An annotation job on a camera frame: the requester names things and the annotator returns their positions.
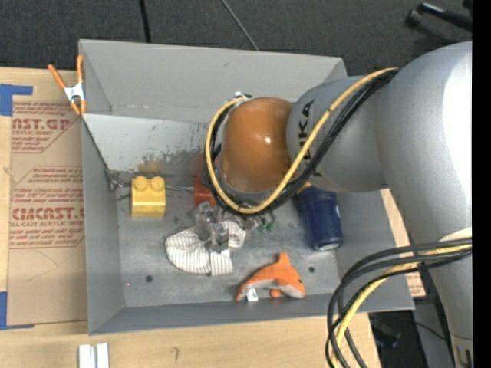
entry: black stand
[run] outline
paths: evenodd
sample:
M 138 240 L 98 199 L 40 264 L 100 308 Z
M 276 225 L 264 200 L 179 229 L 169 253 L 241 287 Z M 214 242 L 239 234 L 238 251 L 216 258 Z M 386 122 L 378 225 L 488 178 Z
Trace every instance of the black stand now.
M 148 26 L 147 8 L 145 7 L 145 0 L 138 0 L 140 3 L 141 17 L 143 20 L 143 29 L 145 30 L 145 39 L 148 44 L 152 43 L 152 38 L 150 37 L 150 27 Z
M 412 9 L 406 17 L 406 24 L 411 27 L 416 27 L 423 20 L 423 14 L 430 14 L 437 18 L 443 19 L 459 28 L 463 28 L 469 32 L 473 32 L 473 0 L 464 0 L 462 5 L 469 10 L 470 16 L 456 14 L 455 12 L 447 11 L 435 5 L 428 3 L 420 3 L 416 8 Z

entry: lego stud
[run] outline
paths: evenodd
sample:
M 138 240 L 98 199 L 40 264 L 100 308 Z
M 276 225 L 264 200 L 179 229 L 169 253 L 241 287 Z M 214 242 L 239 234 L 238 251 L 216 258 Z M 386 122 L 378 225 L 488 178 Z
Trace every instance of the lego stud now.
M 163 181 L 163 178 L 160 176 L 155 176 L 150 180 L 150 188 L 154 192 L 161 192 L 164 186 L 165 186 L 165 182 Z
M 143 192 L 148 187 L 148 179 L 144 176 L 138 176 L 133 180 L 133 187 L 138 192 Z

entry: orange toy fish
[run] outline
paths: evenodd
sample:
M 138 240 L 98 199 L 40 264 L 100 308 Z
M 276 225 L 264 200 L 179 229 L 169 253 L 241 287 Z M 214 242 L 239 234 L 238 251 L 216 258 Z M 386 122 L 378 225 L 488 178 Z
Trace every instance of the orange toy fish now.
M 305 286 L 298 272 L 290 264 L 286 252 L 279 254 L 279 260 L 257 271 L 246 283 L 242 284 L 237 293 L 236 300 L 240 300 L 251 289 L 271 289 L 272 297 L 287 294 L 290 297 L 303 298 Z

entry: orange object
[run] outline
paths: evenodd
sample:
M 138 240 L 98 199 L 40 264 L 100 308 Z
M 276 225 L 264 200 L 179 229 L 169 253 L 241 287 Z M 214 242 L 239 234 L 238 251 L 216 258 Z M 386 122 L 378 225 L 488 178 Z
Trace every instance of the orange object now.
M 216 205 L 216 200 L 213 194 L 207 189 L 201 181 L 201 176 L 196 177 L 196 184 L 194 185 L 194 205 L 198 207 L 203 202 L 208 202 L 209 207 L 213 208 Z
M 252 98 L 234 109 L 226 122 L 220 170 L 236 190 L 276 188 L 290 166 L 286 127 L 293 104 L 274 97 Z
M 81 113 L 85 113 L 87 110 L 87 100 L 85 100 L 84 92 L 84 56 L 80 54 L 77 57 L 78 82 L 72 87 L 67 87 L 54 65 L 49 64 L 48 70 L 53 74 L 53 77 L 56 80 L 56 83 L 58 83 L 58 86 L 60 86 L 61 89 L 64 90 L 74 112 L 78 115 L 80 115 Z M 75 103 L 75 98 L 80 99 L 80 106 Z
M 280 297 L 287 294 L 290 297 L 303 298 L 305 286 L 300 274 L 290 264 L 290 258 L 286 252 L 279 254 L 279 260 L 257 271 L 246 283 L 242 284 L 237 293 L 236 300 L 240 300 L 251 289 L 271 289 L 272 297 Z

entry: blue can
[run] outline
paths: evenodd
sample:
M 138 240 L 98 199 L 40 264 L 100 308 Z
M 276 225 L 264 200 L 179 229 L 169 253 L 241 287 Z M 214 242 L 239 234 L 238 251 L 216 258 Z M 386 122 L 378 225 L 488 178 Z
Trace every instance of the blue can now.
M 343 244 L 336 194 L 309 186 L 296 196 L 306 232 L 317 251 L 330 251 Z

